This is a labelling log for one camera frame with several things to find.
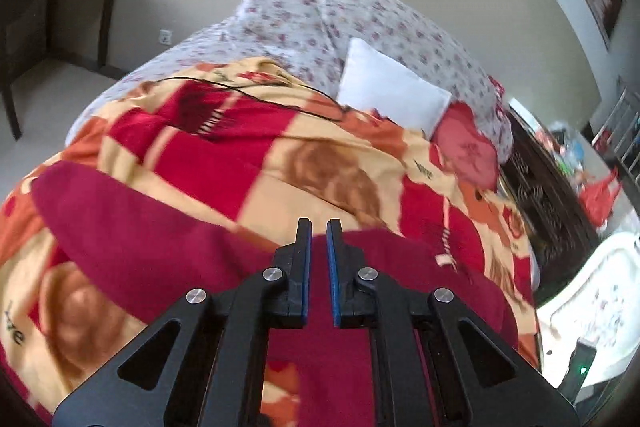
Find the maroon red garment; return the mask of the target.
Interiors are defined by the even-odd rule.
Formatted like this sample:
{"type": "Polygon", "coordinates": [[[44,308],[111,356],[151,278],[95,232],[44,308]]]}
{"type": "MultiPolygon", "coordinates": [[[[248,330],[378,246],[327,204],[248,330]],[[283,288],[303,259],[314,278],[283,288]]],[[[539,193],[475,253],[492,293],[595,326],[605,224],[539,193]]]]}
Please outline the maroon red garment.
{"type": "MultiPolygon", "coordinates": [[[[152,199],[94,169],[61,162],[32,187],[32,198],[64,254],[101,293],[151,322],[194,287],[226,291],[264,269],[272,249],[152,199]]],[[[350,231],[349,245],[416,291],[445,286],[509,345],[518,341],[500,289],[461,265],[440,265],[435,227],[424,239],[382,229],[350,231]]],[[[294,366],[301,426],[369,426],[374,420],[371,358],[365,332],[340,331],[330,317],[326,238],[312,241],[310,317],[300,332],[269,341],[276,372],[294,366]]]]}

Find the white floral cloth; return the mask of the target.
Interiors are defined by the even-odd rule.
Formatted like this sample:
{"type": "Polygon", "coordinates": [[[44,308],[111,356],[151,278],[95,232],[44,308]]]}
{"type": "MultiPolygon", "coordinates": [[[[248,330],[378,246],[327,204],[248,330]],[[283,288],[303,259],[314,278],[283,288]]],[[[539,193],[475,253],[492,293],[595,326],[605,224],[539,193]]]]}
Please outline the white floral cloth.
{"type": "Polygon", "coordinates": [[[616,233],[602,242],[576,277],[537,310],[541,373],[559,386],[579,339],[597,353],[587,386],[624,373],[639,347],[639,236],[616,233]]]}

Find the dark carved wooden headboard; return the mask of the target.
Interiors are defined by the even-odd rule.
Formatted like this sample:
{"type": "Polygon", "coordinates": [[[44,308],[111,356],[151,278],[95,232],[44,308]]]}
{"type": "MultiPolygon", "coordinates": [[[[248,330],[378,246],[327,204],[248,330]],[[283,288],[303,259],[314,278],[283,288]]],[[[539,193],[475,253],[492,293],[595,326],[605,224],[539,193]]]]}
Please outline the dark carved wooden headboard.
{"type": "Polygon", "coordinates": [[[599,237],[548,150],[520,116],[509,112],[508,118],[513,146],[501,176],[525,221],[539,269],[534,300],[541,306],[574,279],[599,237]]]}

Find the red heart cushion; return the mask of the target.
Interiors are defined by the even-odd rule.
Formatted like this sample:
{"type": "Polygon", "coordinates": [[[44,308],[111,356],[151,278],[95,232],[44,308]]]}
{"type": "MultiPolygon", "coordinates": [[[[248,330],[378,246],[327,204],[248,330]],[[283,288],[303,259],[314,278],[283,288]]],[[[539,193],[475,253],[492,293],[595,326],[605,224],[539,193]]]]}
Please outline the red heart cushion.
{"type": "Polygon", "coordinates": [[[459,180],[482,190],[497,190],[497,152],[494,144],[476,129],[469,106],[451,103],[432,135],[432,142],[439,148],[444,168],[459,180]]]}

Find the red orange patterned blanket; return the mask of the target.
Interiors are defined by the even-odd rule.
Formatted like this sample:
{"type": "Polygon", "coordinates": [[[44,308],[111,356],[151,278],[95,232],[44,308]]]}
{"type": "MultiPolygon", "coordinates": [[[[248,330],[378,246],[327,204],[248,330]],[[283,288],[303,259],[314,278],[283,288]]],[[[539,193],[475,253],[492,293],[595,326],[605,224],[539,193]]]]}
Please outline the red orange patterned blanket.
{"type": "MultiPolygon", "coordinates": [[[[417,241],[435,227],[437,262],[494,283],[518,329],[510,346],[539,361],[528,238],[513,202],[447,171],[422,132],[339,106],[268,58],[201,63],[103,105],[2,202],[1,374],[42,421],[155,320],[105,297],[44,223],[32,187],[61,162],[272,254],[302,218],[314,238],[332,219],[345,236],[382,229],[417,241]]],[[[292,364],[276,372],[267,363],[262,411],[273,424],[300,426],[295,377],[292,364]]]]}

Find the white pillow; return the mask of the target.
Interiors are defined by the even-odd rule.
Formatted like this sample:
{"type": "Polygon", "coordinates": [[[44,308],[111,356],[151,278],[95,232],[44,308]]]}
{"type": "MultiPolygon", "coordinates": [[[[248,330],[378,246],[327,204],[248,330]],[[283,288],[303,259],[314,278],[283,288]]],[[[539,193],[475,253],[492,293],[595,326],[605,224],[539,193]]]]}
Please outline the white pillow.
{"type": "Polygon", "coordinates": [[[362,39],[351,38],[336,101],[353,109],[375,109],[400,127],[420,130],[429,140],[451,94],[362,39]]]}

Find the floral bed sheet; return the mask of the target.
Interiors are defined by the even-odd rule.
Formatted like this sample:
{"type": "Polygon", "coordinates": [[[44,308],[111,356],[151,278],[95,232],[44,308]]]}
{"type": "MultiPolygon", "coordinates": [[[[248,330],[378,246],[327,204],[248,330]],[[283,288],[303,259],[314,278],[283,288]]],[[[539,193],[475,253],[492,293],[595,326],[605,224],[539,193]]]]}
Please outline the floral bed sheet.
{"type": "Polygon", "coordinates": [[[195,31],[104,91],[76,118],[65,141],[72,143],[93,113],[140,82],[198,63],[270,57],[299,80],[335,96],[353,38],[469,105],[476,129],[494,144],[499,161],[509,159],[513,135],[500,84],[456,38],[399,0],[242,0],[225,20],[195,31]]]}

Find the dark wooden desk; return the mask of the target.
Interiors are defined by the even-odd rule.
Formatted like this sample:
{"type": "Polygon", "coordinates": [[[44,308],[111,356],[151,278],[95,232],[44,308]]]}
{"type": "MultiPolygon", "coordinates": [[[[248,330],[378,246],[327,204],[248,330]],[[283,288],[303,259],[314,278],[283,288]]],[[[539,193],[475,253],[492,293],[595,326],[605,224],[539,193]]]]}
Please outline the dark wooden desk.
{"type": "Polygon", "coordinates": [[[34,67],[45,58],[55,58],[87,69],[89,72],[119,80],[126,72],[107,63],[110,47],[111,22],[115,0],[102,0],[96,56],[84,57],[76,52],[67,51],[54,43],[55,15],[58,0],[41,0],[43,2],[42,33],[36,37],[37,47],[34,52],[21,49],[10,52],[10,27],[18,22],[37,0],[1,0],[1,102],[6,110],[6,119],[14,140],[22,137],[22,129],[14,104],[12,84],[18,77],[34,67]]]}

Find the white wall socket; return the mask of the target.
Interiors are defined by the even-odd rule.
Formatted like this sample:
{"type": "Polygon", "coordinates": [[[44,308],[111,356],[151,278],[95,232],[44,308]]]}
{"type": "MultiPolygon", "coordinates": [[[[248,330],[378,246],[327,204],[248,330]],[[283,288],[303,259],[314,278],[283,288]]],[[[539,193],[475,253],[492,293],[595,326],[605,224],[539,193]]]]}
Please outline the white wall socket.
{"type": "Polygon", "coordinates": [[[162,46],[171,46],[172,45],[172,31],[169,29],[161,29],[158,34],[158,42],[162,46]]]}

